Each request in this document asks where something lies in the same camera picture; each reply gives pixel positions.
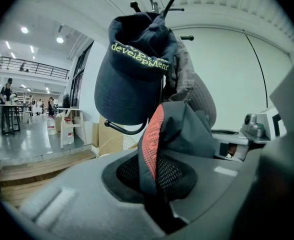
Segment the white plastic container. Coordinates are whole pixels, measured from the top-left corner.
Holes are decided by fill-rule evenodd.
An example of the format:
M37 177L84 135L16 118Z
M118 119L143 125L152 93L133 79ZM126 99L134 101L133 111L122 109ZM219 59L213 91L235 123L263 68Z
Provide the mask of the white plastic container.
M50 116L47 120L47 132L48 132L48 135L57 134L55 120L53 119L52 116Z
M63 128L63 139L62 142L64 145L69 145L74 143L74 128L68 127L68 125L72 125L72 121L70 118L65 118L65 124Z

